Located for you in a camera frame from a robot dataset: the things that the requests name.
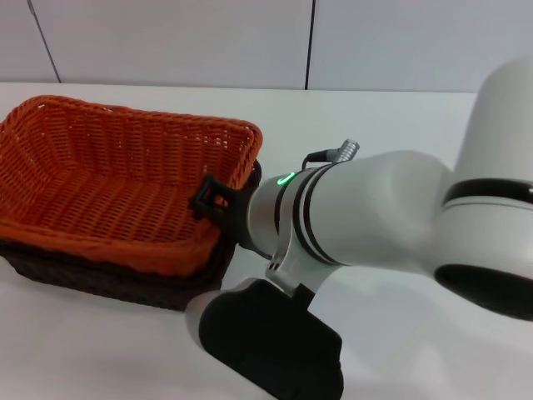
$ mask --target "white table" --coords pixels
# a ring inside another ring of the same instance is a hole
[[[242,118],[264,134],[264,173],[361,144],[453,165],[475,95],[300,92],[67,84],[0,84],[0,118],[26,98],[62,94],[178,113]],[[229,288],[261,277],[238,250]],[[533,322],[487,312],[431,280],[365,267],[336,272],[311,310],[344,339],[345,399],[530,399]],[[0,266],[0,398],[17,400],[267,400],[261,389],[197,348],[183,316],[19,277]]]

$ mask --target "orange wicker basket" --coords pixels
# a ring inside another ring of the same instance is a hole
[[[0,238],[190,276],[219,231],[188,199],[206,174],[241,188],[261,144],[249,122],[31,98],[0,125]]]

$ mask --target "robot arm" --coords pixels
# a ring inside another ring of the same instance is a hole
[[[242,243],[270,258],[266,277],[281,290],[260,280],[193,300],[199,344],[282,400],[340,398],[341,339],[306,309],[351,265],[425,274],[533,320],[532,127],[533,59],[523,58],[484,84],[453,172],[411,151],[351,160],[357,146],[345,142],[350,154],[313,153],[306,161],[332,162],[247,193],[229,215]]]

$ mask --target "dark brown basket base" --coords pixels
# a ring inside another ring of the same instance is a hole
[[[261,166],[254,165],[248,187],[261,181]],[[217,290],[232,260],[236,243],[221,235],[212,250],[207,267],[188,278],[139,273],[110,262],[92,262],[62,252],[48,252],[19,242],[0,241],[0,256],[20,275],[80,292],[115,298],[125,302],[183,311],[191,299]]]

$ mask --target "white wall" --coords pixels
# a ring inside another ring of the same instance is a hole
[[[66,83],[303,88],[311,0],[33,0]]]
[[[310,88],[476,92],[533,51],[531,0],[317,0]]]
[[[0,2],[0,81],[57,82],[26,0]]]

